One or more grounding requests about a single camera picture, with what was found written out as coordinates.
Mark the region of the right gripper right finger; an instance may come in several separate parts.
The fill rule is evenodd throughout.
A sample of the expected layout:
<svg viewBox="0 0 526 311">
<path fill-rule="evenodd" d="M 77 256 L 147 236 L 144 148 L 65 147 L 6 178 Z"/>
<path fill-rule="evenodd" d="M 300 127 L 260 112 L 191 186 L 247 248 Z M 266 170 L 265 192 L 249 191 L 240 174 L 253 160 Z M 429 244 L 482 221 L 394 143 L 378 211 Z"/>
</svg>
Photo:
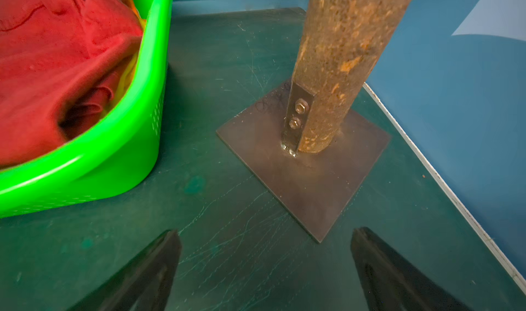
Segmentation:
<svg viewBox="0 0 526 311">
<path fill-rule="evenodd" d="M 369 310 L 469 310 L 367 227 L 351 252 Z"/>
</svg>

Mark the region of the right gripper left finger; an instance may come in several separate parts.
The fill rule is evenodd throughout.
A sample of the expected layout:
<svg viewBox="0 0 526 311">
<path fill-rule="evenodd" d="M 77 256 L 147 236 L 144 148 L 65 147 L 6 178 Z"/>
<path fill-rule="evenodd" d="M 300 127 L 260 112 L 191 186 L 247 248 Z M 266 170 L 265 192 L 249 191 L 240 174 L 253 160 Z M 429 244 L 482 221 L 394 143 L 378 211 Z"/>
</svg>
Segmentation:
<svg viewBox="0 0 526 311">
<path fill-rule="evenodd" d="M 182 252 L 177 230 L 154 239 L 70 310 L 164 310 Z"/>
</svg>

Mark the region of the yellow t-shirt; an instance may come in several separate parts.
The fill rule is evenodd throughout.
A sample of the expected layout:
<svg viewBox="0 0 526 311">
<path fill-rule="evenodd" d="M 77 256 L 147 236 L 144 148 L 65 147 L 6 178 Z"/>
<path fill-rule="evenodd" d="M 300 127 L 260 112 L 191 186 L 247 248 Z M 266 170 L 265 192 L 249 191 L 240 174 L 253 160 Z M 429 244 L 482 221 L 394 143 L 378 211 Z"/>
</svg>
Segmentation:
<svg viewBox="0 0 526 311">
<path fill-rule="evenodd" d="M 139 11 L 134 4 L 134 0 L 127 0 L 127 5 L 134 12 L 134 15 L 138 19 L 138 22 L 141 25 L 142 30 L 145 30 L 147 21 L 141 18 Z M 114 92 L 114 97 L 108 103 L 107 111 L 111 111 L 122 100 L 122 98 L 127 93 L 127 90 L 130 88 L 130 85 L 134 79 L 137 61 L 138 61 L 138 52 L 133 54 L 133 56 L 131 56 L 125 62 L 127 66 L 124 68 L 124 71 L 120 76 L 119 83 Z"/>
</svg>

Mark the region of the dark red t-shirt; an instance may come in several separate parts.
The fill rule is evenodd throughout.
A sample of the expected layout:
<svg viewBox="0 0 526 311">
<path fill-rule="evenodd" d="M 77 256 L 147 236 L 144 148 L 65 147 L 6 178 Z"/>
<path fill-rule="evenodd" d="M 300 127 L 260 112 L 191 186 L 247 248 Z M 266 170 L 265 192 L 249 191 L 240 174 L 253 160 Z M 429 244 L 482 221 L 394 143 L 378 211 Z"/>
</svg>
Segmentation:
<svg viewBox="0 0 526 311">
<path fill-rule="evenodd" d="M 103 118 L 143 31 L 127 0 L 1 0 L 1 166 Z"/>
</svg>

